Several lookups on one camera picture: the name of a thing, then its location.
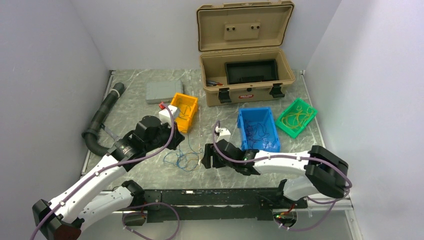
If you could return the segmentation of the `green plastic bin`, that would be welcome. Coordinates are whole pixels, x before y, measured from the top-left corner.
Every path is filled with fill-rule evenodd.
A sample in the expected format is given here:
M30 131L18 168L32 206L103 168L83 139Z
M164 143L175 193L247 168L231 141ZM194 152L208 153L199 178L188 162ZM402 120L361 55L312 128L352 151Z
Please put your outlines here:
M318 111L301 98L297 98L274 121L275 126L295 139L315 118Z

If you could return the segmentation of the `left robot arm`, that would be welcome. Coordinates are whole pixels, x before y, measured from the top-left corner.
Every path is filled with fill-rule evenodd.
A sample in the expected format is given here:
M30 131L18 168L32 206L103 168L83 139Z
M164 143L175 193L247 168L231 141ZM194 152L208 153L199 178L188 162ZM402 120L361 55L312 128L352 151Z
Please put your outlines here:
M76 240L89 226L115 211L161 205L157 196L145 192L134 180L124 181L109 194L102 191L138 163L165 149L175 150L184 139L172 115L165 119L143 117L134 130L116 139L97 165L74 185L32 206L36 227L30 239L42 233L47 240Z

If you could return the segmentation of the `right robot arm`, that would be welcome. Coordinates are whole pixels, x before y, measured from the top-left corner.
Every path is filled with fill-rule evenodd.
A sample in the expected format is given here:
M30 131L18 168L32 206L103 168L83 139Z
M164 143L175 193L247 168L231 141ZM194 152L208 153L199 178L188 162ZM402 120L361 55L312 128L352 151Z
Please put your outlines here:
M282 153L259 149L241 150L226 140L205 145L201 163L206 169L229 167L244 175L294 175L278 186L278 198L295 202L314 194L342 199L351 188L349 165L321 145L310 150Z

